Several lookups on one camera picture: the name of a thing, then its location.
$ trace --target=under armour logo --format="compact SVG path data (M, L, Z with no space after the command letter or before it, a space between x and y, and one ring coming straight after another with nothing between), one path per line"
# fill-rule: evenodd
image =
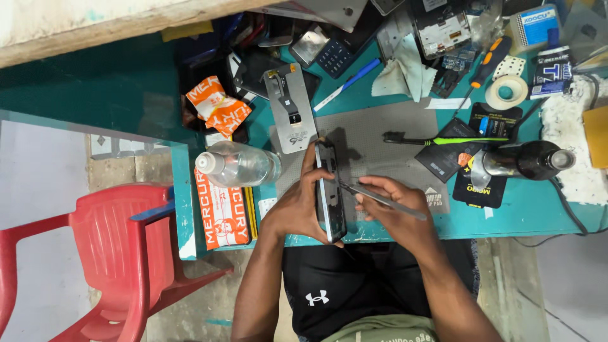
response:
M327 291L321 290L320 292L321 292L321 296L320 297L313 298L313 296L310 293L306 295L306 299L308 299L308 301L310 302L309 306L314 306L314 302L316 302L316 301L323 301L323 304L325 304L328 301L330 301L329 299L327 299L325 297L325 294L327 293Z

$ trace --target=roll of tape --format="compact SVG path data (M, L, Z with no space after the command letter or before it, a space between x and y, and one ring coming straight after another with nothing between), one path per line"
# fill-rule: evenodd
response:
M506 86L511 89L513 96L510 99L503 99L498 90ZM522 103L528 96L528 84L519 76L506 75L499 77L486 90L486 102L495 110L507 110Z

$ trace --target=hand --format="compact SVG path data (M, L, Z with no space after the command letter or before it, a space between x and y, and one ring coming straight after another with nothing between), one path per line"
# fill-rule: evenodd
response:
M326 169L314 168L316 162L314 144L314 142L310 143L306 149L300 180L295 182L266 214L262 220L264 227L261 232L270 229L282 237L287 234L298 234L329 244L327 233L321 229L317 219L315 186L321 178L332 180L335 176ZM344 247L344 242L338 241L335 245Z
M363 176L359 178L359 182L366 184L364 187L369 191L420 211L427 217L426 221L421 221L370 197L357 194L355 197L360 204L357 204L355 209L368 212L366 221L379 220L390 236L419 261L433 251L441 251L433 217L422 190L410 189L392 178L381 176Z

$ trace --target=green tool handle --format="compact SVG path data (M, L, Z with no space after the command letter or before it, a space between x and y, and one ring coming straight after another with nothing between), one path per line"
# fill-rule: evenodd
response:
M460 144L461 142L490 142L508 141L509 138L435 138L431 140L436 145Z
M494 73L498 64L509 54L512 43L511 37L502 36L492 44L482 63L477 67L475 75L470 79L471 87L479 89L486 82L488 76Z

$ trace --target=phone keypad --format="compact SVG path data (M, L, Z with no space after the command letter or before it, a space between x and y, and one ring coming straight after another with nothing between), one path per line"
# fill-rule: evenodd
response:
M330 40L317 57L317 63L332 79L337 79L353 63L354 58L341 43Z

